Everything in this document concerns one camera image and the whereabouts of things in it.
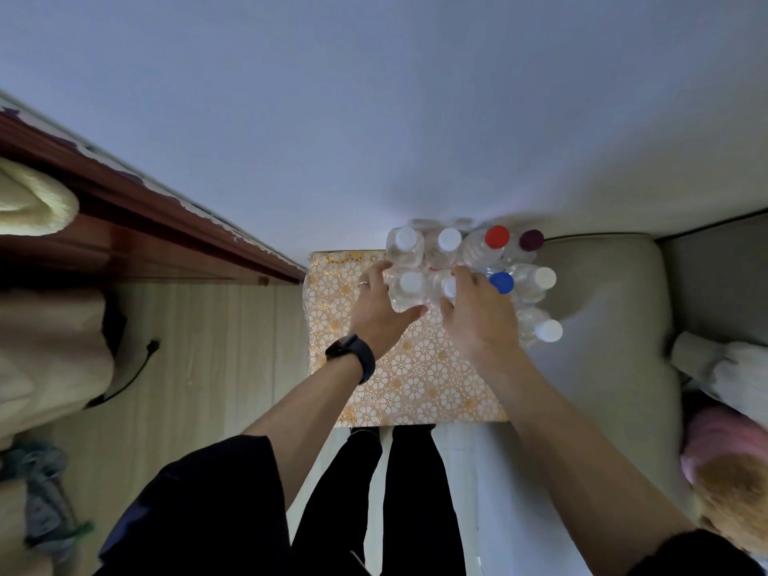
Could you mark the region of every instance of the gold flower pattern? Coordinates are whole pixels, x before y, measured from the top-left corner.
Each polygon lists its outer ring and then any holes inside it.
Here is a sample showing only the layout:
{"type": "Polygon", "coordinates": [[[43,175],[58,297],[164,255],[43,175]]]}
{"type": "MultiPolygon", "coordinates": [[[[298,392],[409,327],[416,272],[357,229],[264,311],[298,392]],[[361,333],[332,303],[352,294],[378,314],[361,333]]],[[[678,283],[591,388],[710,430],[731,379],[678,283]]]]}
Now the gold flower pattern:
{"type": "MultiPolygon", "coordinates": [[[[346,333],[357,280],[384,258],[381,250],[314,252],[304,280],[304,313],[310,329],[310,371],[325,363],[325,350],[346,333]]],[[[498,400],[460,356],[430,309],[376,364],[336,426],[418,425],[507,420],[498,400]]]]}

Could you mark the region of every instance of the peeling paint edge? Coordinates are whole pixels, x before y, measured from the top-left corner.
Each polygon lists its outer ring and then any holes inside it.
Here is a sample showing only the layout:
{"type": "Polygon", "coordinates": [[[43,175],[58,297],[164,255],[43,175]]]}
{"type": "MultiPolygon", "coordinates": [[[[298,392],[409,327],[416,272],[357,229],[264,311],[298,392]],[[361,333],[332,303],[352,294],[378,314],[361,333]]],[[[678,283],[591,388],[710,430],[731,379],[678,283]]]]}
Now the peeling paint edge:
{"type": "Polygon", "coordinates": [[[54,124],[45,116],[37,113],[31,107],[24,105],[21,101],[10,97],[2,90],[0,90],[0,111],[14,116],[24,124],[29,125],[30,127],[33,127],[46,135],[55,137],[56,139],[61,140],[63,143],[72,144],[72,147],[75,148],[83,156],[89,157],[92,160],[95,160],[100,164],[103,164],[123,175],[132,176],[136,179],[136,181],[141,183],[148,190],[152,190],[153,192],[161,194],[162,196],[173,198],[179,204],[181,204],[181,206],[187,212],[191,212],[196,216],[204,218],[209,222],[212,222],[213,224],[216,224],[217,226],[225,229],[229,234],[232,235],[233,240],[242,240],[247,244],[255,246],[268,254],[274,255],[278,259],[288,263],[291,266],[294,266],[299,270],[306,271],[306,267],[298,264],[297,262],[294,262],[284,255],[281,255],[278,251],[269,248],[266,244],[257,240],[242,229],[236,227],[234,224],[219,218],[202,206],[194,202],[190,202],[189,200],[182,197],[181,194],[175,193],[171,188],[161,184],[154,179],[149,178],[149,176],[137,171],[135,168],[129,166],[128,164],[121,162],[118,158],[108,154],[106,151],[103,151],[100,148],[97,148],[93,144],[84,140],[82,137],[77,136],[68,130],[64,130],[63,126],[54,124]]]}

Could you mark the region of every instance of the blue bottle cap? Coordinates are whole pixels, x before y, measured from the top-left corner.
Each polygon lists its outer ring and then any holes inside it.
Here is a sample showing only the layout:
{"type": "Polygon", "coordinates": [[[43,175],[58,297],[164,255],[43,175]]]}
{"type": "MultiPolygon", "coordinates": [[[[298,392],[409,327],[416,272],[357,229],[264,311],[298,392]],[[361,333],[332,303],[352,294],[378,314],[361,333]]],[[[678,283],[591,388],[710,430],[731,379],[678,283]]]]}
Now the blue bottle cap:
{"type": "Polygon", "coordinates": [[[508,272],[494,272],[488,280],[502,295],[514,288],[514,279],[508,272]]]}

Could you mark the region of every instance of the person's left hand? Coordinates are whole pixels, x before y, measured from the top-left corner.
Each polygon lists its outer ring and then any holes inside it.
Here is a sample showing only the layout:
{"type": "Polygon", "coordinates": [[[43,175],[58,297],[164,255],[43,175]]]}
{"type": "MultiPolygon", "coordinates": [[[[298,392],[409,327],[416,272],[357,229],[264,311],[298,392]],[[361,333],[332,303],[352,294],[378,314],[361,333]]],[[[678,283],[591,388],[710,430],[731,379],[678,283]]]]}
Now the person's left hand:
{"type": "Polygon", "coordinates": [[[360,297],[350,318],[350,333],[367,343],[377,360],[398,342],[411,323],[427,313],[426,305],[411,307],[402,313],[392,308],[383,275],[390,266],[390,261],[380,260],[360,276],[360,297]]]}

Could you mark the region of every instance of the hand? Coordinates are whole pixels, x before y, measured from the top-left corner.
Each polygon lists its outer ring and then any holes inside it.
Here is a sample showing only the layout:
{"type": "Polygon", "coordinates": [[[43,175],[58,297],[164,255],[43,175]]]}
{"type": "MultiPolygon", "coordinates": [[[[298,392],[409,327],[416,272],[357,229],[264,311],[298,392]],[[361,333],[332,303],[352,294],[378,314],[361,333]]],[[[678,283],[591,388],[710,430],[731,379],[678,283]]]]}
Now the hand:
{"type": "Polygon", "coordinates": [[[367,343],[376,359],[392,349],[406,328],[427,313],[426,305],[411,307],[402,313],[392,308],[383,275],[390,266],[390,261],[380,260],[362,274],[360,297],[350,318],[350,333],[367,343]]]}
{"type": "Polygon", "coordinates": [[[461,354],[479,369],[521,352],[512,301],[483,274],[470,272],[465,266],[455,267],[453,274],[456,304],[443,297],[440,311],[443,327],[461,354]]]}

